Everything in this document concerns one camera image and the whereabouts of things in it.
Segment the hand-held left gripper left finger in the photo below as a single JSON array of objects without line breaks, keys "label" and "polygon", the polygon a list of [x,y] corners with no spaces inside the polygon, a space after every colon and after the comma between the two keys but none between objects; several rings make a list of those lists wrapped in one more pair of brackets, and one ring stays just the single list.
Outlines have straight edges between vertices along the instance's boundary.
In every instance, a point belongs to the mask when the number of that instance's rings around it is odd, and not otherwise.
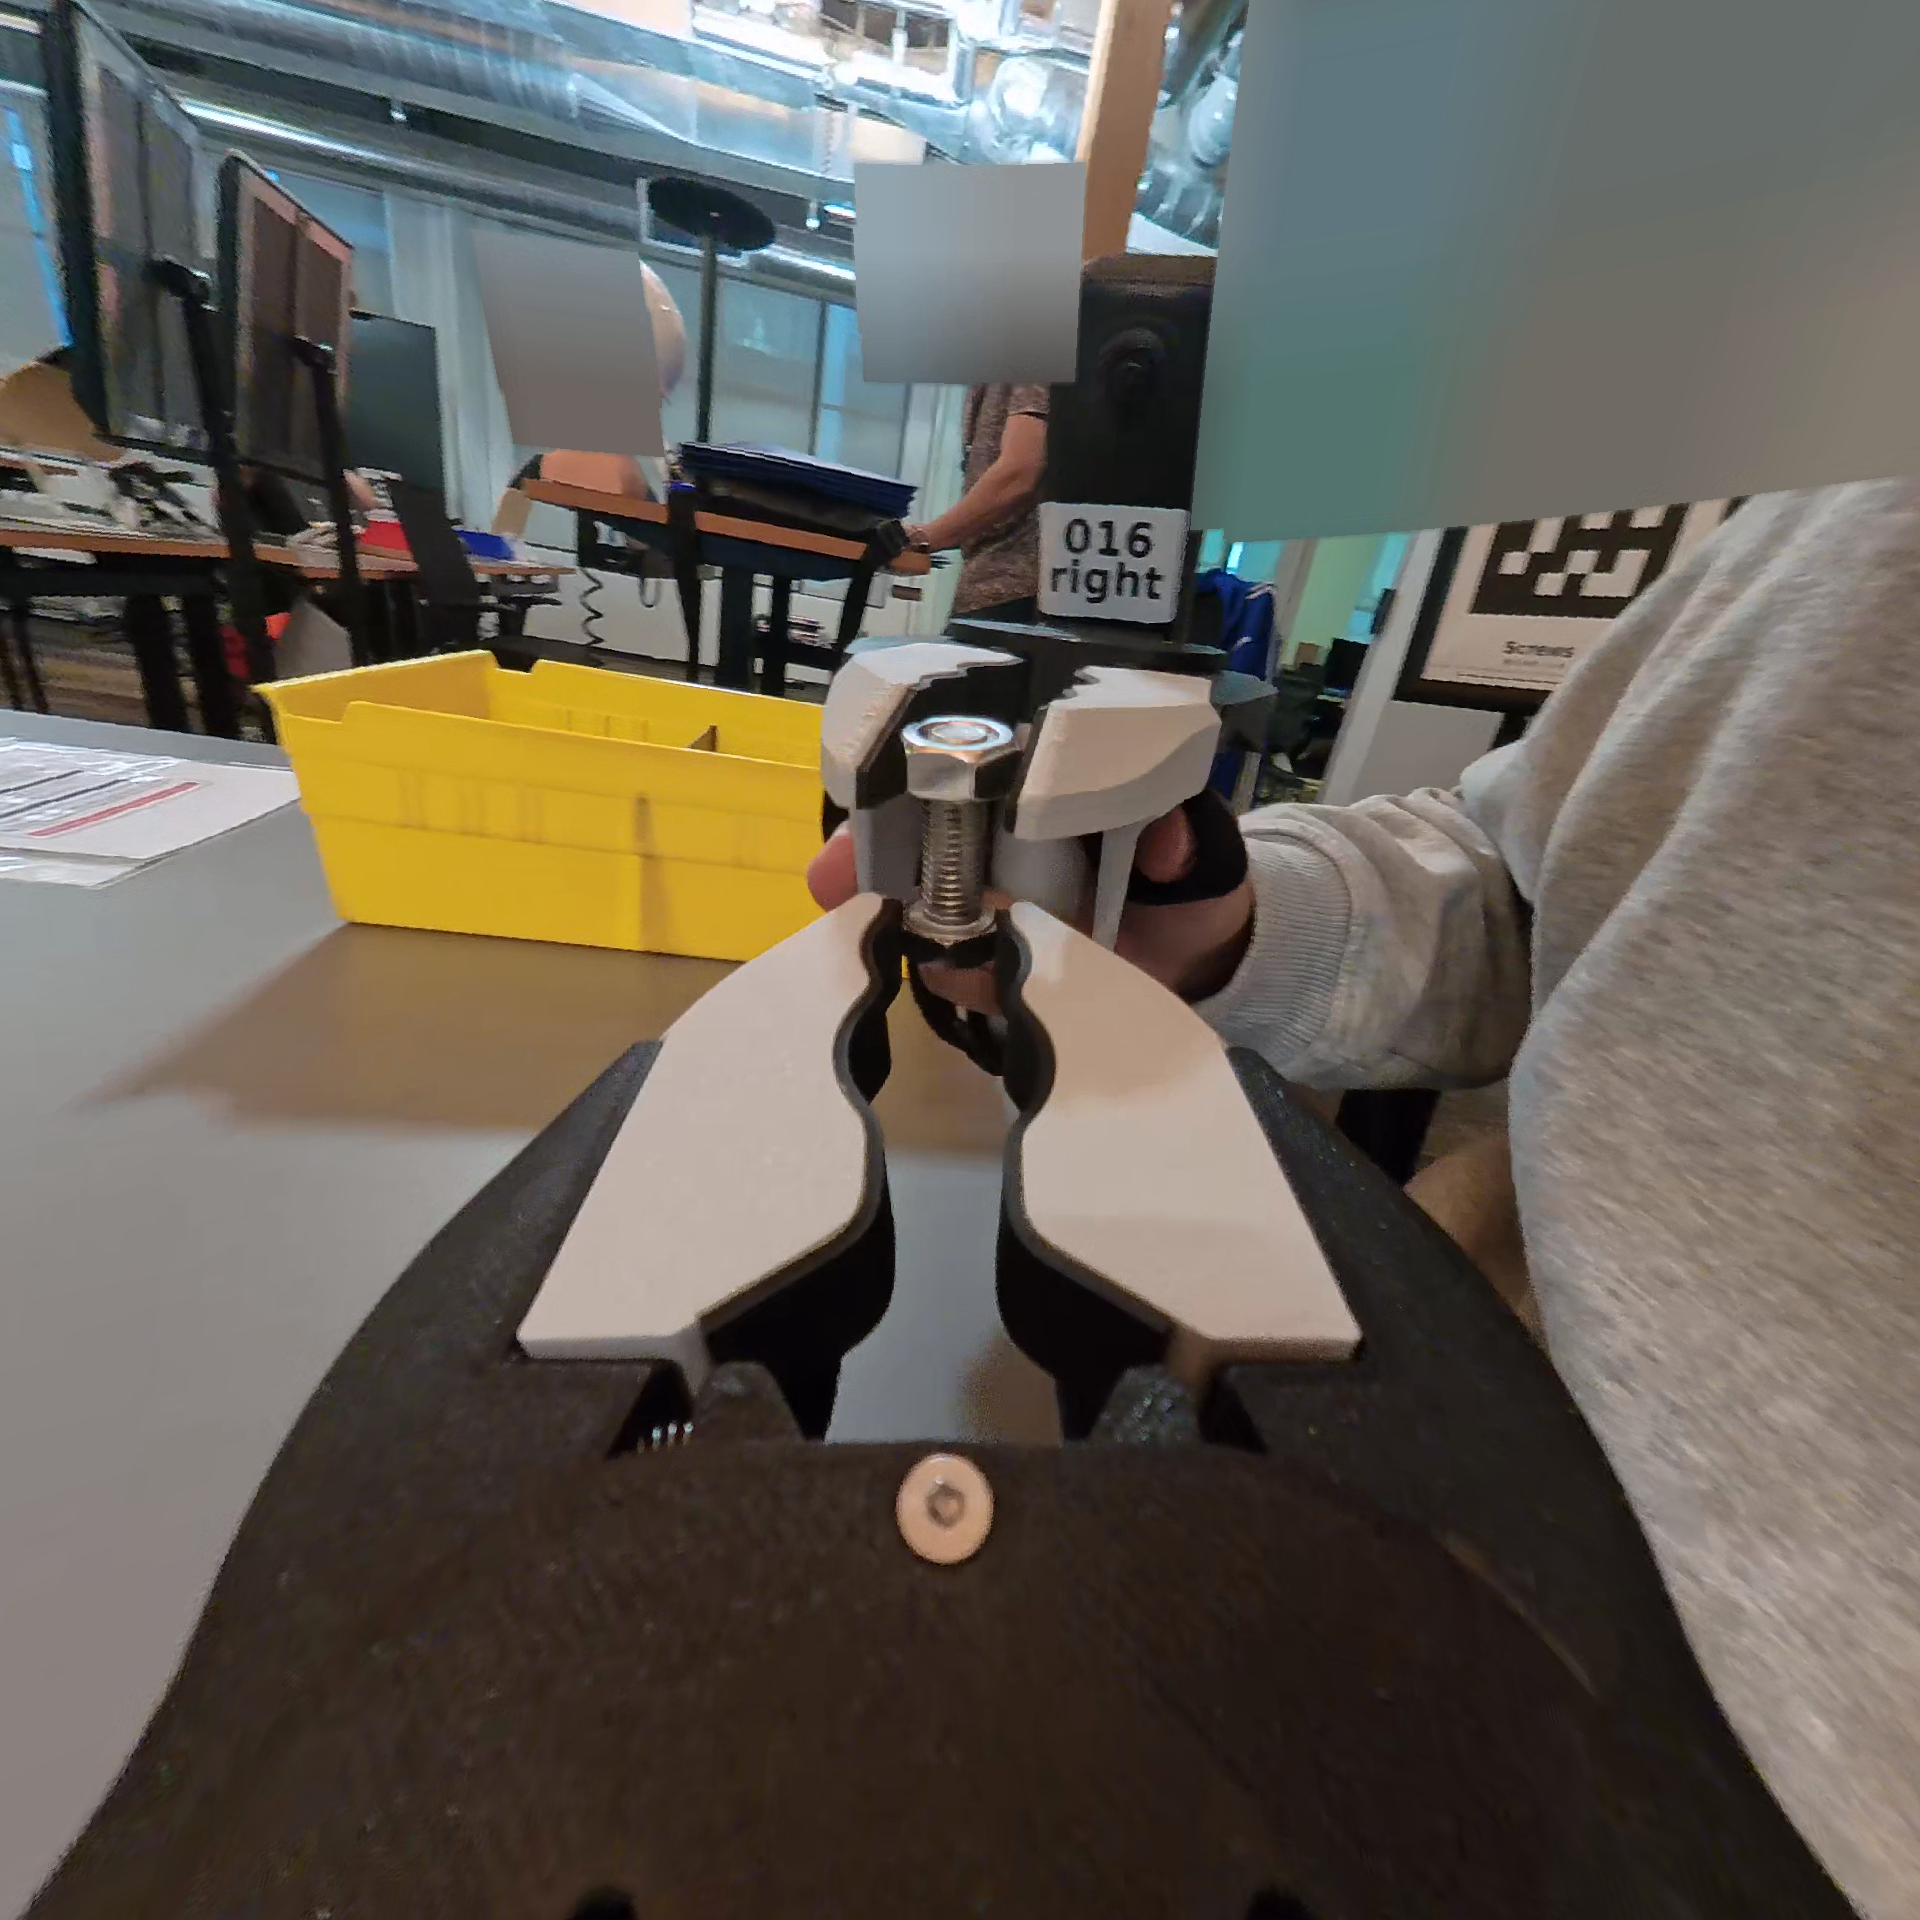
[{"label": "hand-held left gripper left finger", "polygon": [[711,1370],[721,1328],[877,1226],[896,933],[857,896],[671,1022],[519,1322],[528,1359]]}]

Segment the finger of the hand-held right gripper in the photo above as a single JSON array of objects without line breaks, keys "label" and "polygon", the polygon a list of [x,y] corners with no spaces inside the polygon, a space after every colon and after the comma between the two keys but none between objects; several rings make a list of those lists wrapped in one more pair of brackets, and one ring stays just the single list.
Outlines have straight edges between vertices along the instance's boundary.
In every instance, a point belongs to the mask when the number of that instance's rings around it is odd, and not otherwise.
[{"label": "finger of the hand-held right gripper", "polygon": [[854,893],[908,901],[921,881],[926,803],[908,789],[903,729],[923,717],[987,712],[992,651],[952,641],[865,647],[841,663],[822,703],[822,833],[849,826]]},{"label": "finger of the hand-held right gripper", "polygon": [[1118,933],[1143,833],[1208,779],[1220,719],[1212,680],[1083,672],[1037,710],[1004,827],[1052,847],[1095,837],[1091,933]]}]

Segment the steel hex nut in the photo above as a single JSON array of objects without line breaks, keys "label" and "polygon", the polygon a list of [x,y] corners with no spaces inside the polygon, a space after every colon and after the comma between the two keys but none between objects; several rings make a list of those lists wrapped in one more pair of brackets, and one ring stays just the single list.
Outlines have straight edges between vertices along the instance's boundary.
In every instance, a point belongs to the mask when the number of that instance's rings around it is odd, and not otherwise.
[{"label": "steel hex nut", "polygon": [[1022,744],[1006,722],[975,713],[931,713],[899,734],[903,792],[923,803],[998,803],[1013,794]]}]

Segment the steel hex bolt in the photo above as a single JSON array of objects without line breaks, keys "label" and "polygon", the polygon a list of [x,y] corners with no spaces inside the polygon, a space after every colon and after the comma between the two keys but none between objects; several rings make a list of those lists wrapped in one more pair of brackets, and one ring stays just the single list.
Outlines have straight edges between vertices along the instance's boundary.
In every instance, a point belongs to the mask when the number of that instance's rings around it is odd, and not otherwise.
[{"label": "steel hex bolt", "polygon": [[941,949],[983,939],[995,923],[987,909],[987,875],[1000,800],[992,805],[915,803],[921,818],[918,881],[903,923]]}]

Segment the wooden standing desk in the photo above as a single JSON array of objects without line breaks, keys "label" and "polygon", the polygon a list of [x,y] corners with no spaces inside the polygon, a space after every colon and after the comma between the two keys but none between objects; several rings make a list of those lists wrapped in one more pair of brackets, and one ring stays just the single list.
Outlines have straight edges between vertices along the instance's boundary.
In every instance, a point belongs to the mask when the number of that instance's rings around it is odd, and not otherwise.
[{"label": "wooden standing desk", "polygon": [[[528,482],[528,498],[575,520],[575,558],[590,573],[635,568],[635,554],[665,562],[678,593],[687,680],[703,674],[703,587],[718,591],[711,682],[769,698],[785,693],[796,662],[833,672],[865,624],[877,579],[917,582],[931,558],[904,544],[896,523],[863,537],[816,533],[774,520],[711,513],[691,485],[663,504],[563,482]],[[800,586],[844,586],[844,606],[824,641],[796,641],[791,598]]]}]

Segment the grey desk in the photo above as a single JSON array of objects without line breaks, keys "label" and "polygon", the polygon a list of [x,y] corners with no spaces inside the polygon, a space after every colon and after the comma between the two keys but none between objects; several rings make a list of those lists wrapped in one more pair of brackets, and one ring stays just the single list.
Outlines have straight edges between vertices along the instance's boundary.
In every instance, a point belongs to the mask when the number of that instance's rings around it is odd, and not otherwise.
[{"label": "grey desk", "polygon": [[1064,1707],[1083,1467],[977,1431],[1000,1081],[908,991],[849,1031],[877,1331],[827,1439],[783,1363],[535,1361],[639,1193],[715,965],[342,926],[300,808],[5,904],[5,1917],[1115,1917],[1133,1814]]}]

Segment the blue striped jacket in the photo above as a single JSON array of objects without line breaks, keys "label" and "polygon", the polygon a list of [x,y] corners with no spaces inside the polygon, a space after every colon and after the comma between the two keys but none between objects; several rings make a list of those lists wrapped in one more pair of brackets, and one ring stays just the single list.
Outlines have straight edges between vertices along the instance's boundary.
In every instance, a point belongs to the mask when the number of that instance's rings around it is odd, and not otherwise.
[{"label": "blue striped jacket", "polygon": [[1277,642],[1277,598],[1270,584],[1248,584],[1228,568],[1195,574],[1190,642],[1217,649],[1228,669],[1269,682]]}]

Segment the wooden pillar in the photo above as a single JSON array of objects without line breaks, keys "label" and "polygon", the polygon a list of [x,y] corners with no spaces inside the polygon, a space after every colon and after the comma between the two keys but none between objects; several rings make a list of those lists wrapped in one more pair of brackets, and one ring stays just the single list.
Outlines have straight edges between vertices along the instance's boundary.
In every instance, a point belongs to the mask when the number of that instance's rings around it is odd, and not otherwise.
[{"label": "wooden pillar", "polygon": [[1083,262],[1129,248],[1149,133],[1160,107],[1169,3],[1099,6],[1073,146],[1085,167]]}]

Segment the black office chair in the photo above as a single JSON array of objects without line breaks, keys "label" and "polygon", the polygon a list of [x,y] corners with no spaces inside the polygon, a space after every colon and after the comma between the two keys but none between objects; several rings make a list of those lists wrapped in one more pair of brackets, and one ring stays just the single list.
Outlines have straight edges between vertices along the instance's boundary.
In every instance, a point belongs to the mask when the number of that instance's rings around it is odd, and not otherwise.
[{"label": "black office chair", "polygon": [[431,655],[480,649],[485,595],[443,496],[401,478],[387,482],[388,502],[416,569],[416,624]]}]

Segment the black white marker poster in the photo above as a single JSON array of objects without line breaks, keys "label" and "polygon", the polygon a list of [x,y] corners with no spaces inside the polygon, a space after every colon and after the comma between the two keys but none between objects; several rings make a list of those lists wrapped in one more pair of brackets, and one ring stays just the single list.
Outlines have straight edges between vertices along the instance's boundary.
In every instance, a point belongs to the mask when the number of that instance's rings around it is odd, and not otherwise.
[{"label": "black white marker poster", "polygon": [[1439,536],[1400,663],[1412,705],[1535,713],[1742,496]]}]

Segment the black floor lamp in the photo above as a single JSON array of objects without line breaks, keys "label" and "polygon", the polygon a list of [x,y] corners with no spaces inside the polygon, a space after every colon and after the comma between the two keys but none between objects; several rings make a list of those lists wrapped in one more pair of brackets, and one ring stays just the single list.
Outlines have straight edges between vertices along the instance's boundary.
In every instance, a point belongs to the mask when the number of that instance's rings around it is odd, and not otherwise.
[{"label": "black floor lamp", "polygon": [[643,189],[653,225],[691,235],[702,257],[700,360],[694,381],[694,441],[713,430],[713,365],[718,342],[719,255],[755,257],[776,240],[774,222],[752,202],[691,177],[655,177]]}]

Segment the person's grey sweatshirt torso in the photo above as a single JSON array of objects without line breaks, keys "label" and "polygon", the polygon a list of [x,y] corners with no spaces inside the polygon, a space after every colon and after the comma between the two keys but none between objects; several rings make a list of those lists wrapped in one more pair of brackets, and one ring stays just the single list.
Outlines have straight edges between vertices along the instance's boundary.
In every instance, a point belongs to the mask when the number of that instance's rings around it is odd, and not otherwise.
[{"label": "person's grey sweatshirt torso", "polygon": [[1916,1038],[1585,951],[1510,1079],[1548,1349],[1695,1658],[1867,1917],[1916,1917]]}]

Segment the large black monitor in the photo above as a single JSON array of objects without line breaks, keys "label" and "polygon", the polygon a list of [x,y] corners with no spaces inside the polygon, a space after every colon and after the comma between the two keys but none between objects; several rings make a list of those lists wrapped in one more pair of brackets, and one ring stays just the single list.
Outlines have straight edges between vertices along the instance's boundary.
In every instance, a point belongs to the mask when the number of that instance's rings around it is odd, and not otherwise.
[{"label": "large black monitor", "polygon": [[342,400],[352,248],[243,154],[219,169],[217,240],[238,461],[320,485],[315,365]]},{"label": "large black monitor", "polygon": [[51,8],[41,59],[70,390],[103,441],[196,461],[200,390],[180,303],[152,264],[207,264],[199,133],[91,6]]}]

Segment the laminated instruction sheet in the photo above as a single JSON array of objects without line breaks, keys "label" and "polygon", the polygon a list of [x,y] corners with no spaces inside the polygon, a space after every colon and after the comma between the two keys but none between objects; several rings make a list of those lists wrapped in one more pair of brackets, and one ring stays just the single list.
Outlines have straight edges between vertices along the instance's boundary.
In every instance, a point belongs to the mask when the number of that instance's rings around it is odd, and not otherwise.
[{"label": "laminated instruction sheet", "polygon": [[97,889],[295,805],[275,769],[5,738],[3,878]]}]

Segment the silver ventilation duct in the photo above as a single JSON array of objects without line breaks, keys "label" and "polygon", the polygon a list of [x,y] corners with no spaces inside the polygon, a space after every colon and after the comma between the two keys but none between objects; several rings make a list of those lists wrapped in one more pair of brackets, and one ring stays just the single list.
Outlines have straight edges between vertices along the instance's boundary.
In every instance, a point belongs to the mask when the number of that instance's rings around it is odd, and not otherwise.
[{"label": "silver ventilation duct", "polygon": [[230,97],[551,171],[684,162],[830,197],[861,162],[1069,161],[1102,6],[158,3],[111,23]]}]

